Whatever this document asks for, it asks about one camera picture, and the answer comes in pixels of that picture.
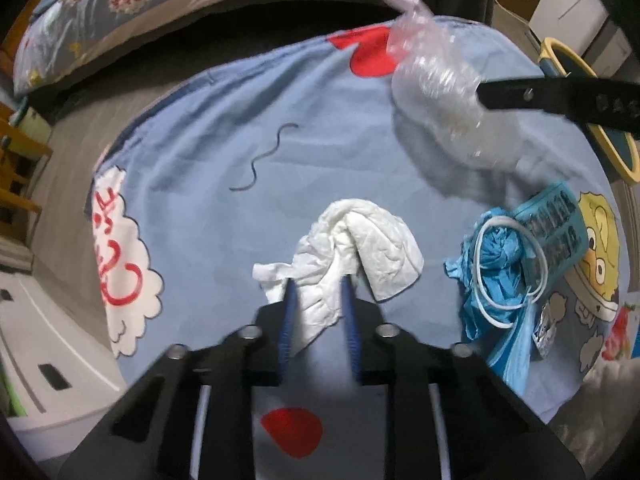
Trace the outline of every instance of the white cabinet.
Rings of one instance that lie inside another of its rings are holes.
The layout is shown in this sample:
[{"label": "white cabinet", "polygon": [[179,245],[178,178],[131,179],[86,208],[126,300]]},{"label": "white cabinet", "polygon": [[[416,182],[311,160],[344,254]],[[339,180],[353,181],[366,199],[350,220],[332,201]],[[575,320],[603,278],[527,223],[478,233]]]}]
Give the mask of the white cabinet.
[{"label": "white cabinet", "polygon": [[606,19],[600,0],[540,0],[529,27],[539,40],[556,38],[582,56]]},{"label": "white cabinet", "polygon": [[26,412],[9,423],[35,460],[68,453],[126,389],[113,354],[31,276],[0,273],[0,288],[13,297],[0,301],[0,358]]}]

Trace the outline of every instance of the white tissue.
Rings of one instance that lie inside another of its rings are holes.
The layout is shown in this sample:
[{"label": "white tissue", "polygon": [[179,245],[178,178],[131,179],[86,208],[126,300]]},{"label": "white tissue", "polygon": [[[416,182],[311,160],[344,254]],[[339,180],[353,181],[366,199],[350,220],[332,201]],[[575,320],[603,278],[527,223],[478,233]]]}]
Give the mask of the white tissue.
[{"label": "white tissue", "polygon": [[269,302],[280,301],[289,278],[298,285],[300,318],[293,354],[340,318],[340,279],[364,269],[376,300],[405,290],[422,272],[424,259],[409,228],[373,202],[333,202],[300,238],[291,264],[255,264]]}]

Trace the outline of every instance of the green object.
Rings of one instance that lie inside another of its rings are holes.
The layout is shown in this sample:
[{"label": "green object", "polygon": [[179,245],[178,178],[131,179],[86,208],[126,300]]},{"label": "green object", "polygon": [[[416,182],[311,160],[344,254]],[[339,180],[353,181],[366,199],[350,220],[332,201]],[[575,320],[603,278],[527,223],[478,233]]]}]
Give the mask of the green object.
[{"label": "green object", "polygon": [[2,362],[0,362],[0,412],[6,417],[25,416],[27,414],[4,373]]}]

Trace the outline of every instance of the blue bedsheet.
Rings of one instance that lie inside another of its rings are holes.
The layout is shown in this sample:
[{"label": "blue bedsheet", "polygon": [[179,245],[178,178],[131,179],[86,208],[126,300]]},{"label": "blue bedsheet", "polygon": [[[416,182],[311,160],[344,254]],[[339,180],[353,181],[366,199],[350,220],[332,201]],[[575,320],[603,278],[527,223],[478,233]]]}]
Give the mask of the blue bedsheet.
[{"label": "blue bedsheet", "polygon": [[[440,21],[486,78],[542,76],[496,30]],[[556,343],[532,362],[524,399],[549,420],[576,392],[610,330],[598,305],[615,303],[629,280],[598,159],[576,126],[527,111],[518,114],[526,154],[515,174],[460,166],[394,107],[387,35],[379,25],[213,68],[123,131],[96,173],[92,205],[110,335],[127,381],[171,343],[210,346],[249,323],[265,303],[253,264],[290,261],[298,239],[341,198],[371,200],[412,230],[423,273],[383,310],[447,347],[463,330],[444,259],[460,254],[484,211],[512,210],[564,180],[580,198],[593,255],[582,274],[554,287]],[[251,181],[250,161],[287,122],[300,127],[256,164],[255,186],[231,192]],[[366,297],[364,287],[358,293]],[[384,406],[383,390],[351,379],[342,322],[330,327],[293,359],[283,387],[255,393],[258,478],[382,478]],[[299,427],[305,434],[291,444],[287,432]]]}]

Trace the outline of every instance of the white cable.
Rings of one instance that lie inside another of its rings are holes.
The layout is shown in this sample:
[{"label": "white cable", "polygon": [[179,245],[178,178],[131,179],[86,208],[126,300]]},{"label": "white cable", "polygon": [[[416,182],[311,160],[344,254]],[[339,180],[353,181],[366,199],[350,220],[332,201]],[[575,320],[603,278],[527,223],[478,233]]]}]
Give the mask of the white cable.
[{"label": "white cable", "polygon": [[[536,256],[540,263],[540,282],[538,283],[538,286],[533,292],[528,292],[526,294],[525,297],[527,298],[527,301],[524,301],[521,304],[501,305],[501,304],[495,303],[495,301],[489,297],[489,294],[486,291],[484,283],[482,282],[481,269],[480,269],[480,249],[482,247],[482,240],[484,239],[484,234],[492,227],[507,227],[507,228],[516,230],[521,235],[523,235],[529,241],[529,243],[531,243],[534,251],[536,252]],[[482,302],[480,301],[480,298],[478,296],[478,289],[480,289],[480,293],[482,294],[482,297],[492,307],[497,308],[499,310],[518,310],[519,308],[522,308],[526,304],[537,302],[542,297],[542,295],[545,293],[546,284],[548,282],[548,275],[549,275],[549,269],[546,263],[546,256],[544,251],[542,250],[542,246],[540,245],[538,240],[536,240],[536,237],[526,227],[524,227],[522,224],[520,224],[518,221],[514,220],[510,216],[494,216],[492,218],[489,218],[484,223],[484,225],[480,228],[480,231],[478,232],[478,238],[476,238],[476,246],[474,247],[474,261],[473,261],[472,269],[473,269],[473,281],[474,281],[474,283],[472,283],[472,287],[474,290],[474,297],[475,297],[476,303],[478,304],[478,309],[480,310],[480,313],[493,326],[495,326],[496,328],[503,328],[503,329],[511,328],[513,326],[513,323],[503,323],[489,316],[487,311],[484,309]]]}]

